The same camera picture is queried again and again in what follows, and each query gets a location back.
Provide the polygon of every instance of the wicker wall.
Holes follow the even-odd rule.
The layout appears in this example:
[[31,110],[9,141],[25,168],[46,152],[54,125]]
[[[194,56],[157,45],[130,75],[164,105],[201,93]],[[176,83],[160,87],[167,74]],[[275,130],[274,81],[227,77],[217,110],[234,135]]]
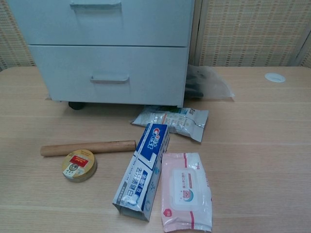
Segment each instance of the wicker wall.
[[[208,0],[200,65],[286,66],[309,21],[311,0]],[[34,65],[0,0],[0,70]],[[302,65],[311,67],[311,49]]]

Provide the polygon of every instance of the drawer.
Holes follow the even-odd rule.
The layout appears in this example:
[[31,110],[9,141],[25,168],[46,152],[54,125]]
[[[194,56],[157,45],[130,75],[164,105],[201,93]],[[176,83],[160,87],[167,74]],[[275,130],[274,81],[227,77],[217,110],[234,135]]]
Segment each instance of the drawer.
[[189,44],[193,0],[8,0],[30,45]]
[[187,48],[29,46],[53,100],[182,106]]

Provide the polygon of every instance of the plastic bag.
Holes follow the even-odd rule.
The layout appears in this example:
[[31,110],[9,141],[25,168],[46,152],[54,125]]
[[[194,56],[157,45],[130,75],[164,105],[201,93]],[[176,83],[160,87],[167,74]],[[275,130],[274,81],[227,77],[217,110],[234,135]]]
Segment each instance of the plastic bag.
[[161,179],[164,231],[211,232],[211,192],[199,154],[163,154]]
[[132,122],[146,126],[148,123],[165,124],[171,133],[178,133],[201,142],[208,110],[176,108],[166,106],[146,106]]
[[188,65],[185,98],[225,99],[235,95],[212,67]]

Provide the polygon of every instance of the wooden rolling pin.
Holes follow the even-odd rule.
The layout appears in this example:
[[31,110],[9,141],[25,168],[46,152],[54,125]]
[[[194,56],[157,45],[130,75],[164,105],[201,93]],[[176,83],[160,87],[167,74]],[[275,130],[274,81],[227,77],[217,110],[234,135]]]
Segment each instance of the wooden rolling pin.
[[61,156],[82,149],[89,150],[92,153],[135,151],[136,143],[135,141],[116,141],[43,146],[40,154],[42,156]]

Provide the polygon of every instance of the crest toothpaste box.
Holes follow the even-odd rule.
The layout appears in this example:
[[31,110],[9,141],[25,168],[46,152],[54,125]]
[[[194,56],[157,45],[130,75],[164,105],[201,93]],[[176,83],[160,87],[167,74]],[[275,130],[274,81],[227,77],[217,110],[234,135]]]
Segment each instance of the crest toothpaste box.
[[113,198],[120,213],[149,221],[169,139],[167,125],[147,125]]

